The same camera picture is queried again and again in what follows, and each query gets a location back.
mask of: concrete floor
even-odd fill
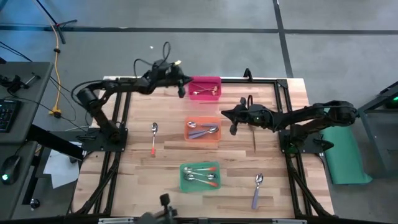
[[[59,22],[78,19],[74,26],[276,29],[272,0],[53,0],[42,1]],[[395,0],[280,0],[285,29],[396,30]],[[46,25],[26,0],[12,0],[0,12],[1,24]],[[66,45],[58,64],[62,85],[68,89],[106,75],[131,75],[132,61],[161,57],[162,44],[172,44],[170,61],[182,60],[187,75],[240,77],[246,67],[255,77],[286,77],[278,34],[177,33],[177,32],[65,32]],[[286,35],[295,78],[304,78],[311,103],[347,100],[359,107],[381,89],[397,81],[396,35]],[[33,61],[53,61],[52,32],[0,31],[0,40]],[[6,60],[22,61],[0,49]],[[148,68],[138,65],[138,73]],[[49,85],[42,103],[54,104],[55,87]],[[60,107],[68,118],[73,110],[65,99]],[[85,125],[85,112],[75,106],[75,123]],[[40,108],[35,124],[60,131],[73,126],[48,116]],[[366,139],[359,128],[357,138]],[[333,206],[345,218],[398,222],[398,179],[377,179],[367,185],[330,184]],[[51,190],[40,183],[36,195],[57,209],[32,213],[20,208],[14,218],[64,214],[72,188]]]

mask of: spoon with orange handle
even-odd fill
[[[192,169],[191,167],[184,167],[184,171],[216,171],[217,167],[209,167],[202,169]]]
[[[205,180],[196,179],[196,178],[194,178],[193,174],[188,174],[188,175],[186,175],[186,176],[185,176],[185,180],[187,180],[187,181],[197,180],[197,181],[203,182],[203,183],[205,183],[205,184],[211,185],[211,186],[213,186],[213,187],[218,187],[218,184],[217,184],[216,182],[211,182],[211,181],[205,181]]]

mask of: green mat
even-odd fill
[[[334,184],[367,184],[372,178],[363,171],[358,145],[350,127],[331,127],[321,131],[324,140],[335,144],[325,151]]]

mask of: wooden table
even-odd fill
[[[293,110],[308,105],[304,80],[288,79]],[[230,120],[221,110],[230,110],[240,97],[252,94],[254,103],[277,111],[272,85],[223,84],[217,101],[180,99],[176,88],[157,88],[151,95],[133,93],[127,127],[129,136],[122,154],[115,189],[112,216],[139,217],[145,212],[161,209],[159,196],[170,195],[171,206],[180,217],[211,218],[292,218],[292,199],[285,158],[280,152],[276,133],[255,129],[257,152],[254,153],[252,132],[240,124],[238,133],[229,133]],[[103,110],[112,116],[114,94]],[[217,116],[222,119],[219,143],[186,142],[183,136],[186,116]],[[150,156],[153,122],[159,125],[156,135],[156,157]],[[90,155],[81,167],[73,208],[77,210],[98,185],[103,152]],[[218,161],[221,166],[219,190],[182,193],[179,189],[179,166],[187,162]],[[308,188],[324,208],[333,213],[328,184],[321,160],[312,154],[303,155]],[[251,209],[254,177],[263,173],[257,210]],[[108,189],[104,191],[105,205]],[[300,208],[304,212],[301,190]]]

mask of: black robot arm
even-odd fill
[[[192,81],[192,78],[183,74],[179,63],[179,61],[168,63],[165,60],[158,60],[153,64],[152,70],[147,71],[140,78],[96,82],[82,88],[78,92],[77,98],[84,109],[96,120],[105,137],[112,142],[118,142],[120,140],[119,128],[107,119],[102,111],[102,106],[113,93],[138,92],[149,95],[157,87],[177,86],[178,95],[183,98],[185,95],[183,86]],[[95,90],[104,90],[104,95],[98,98],[94,93]]]
[[[233,124],[229,130],[232,135],[236,134],[238,123],[270,129],[273,132],[283,130],[290,125],[290,143],[297,147],[302,146],[309,134],[331,126],[349,126],[357,117],[356,109],[351,103],[336,100],[280,113],[258,104],[246,106],[246,99],[241,98],[239,105],[232,110],[222,111],[221,114],[232,121]],[[297,124],[311,119],[312,121],[305,124]]]

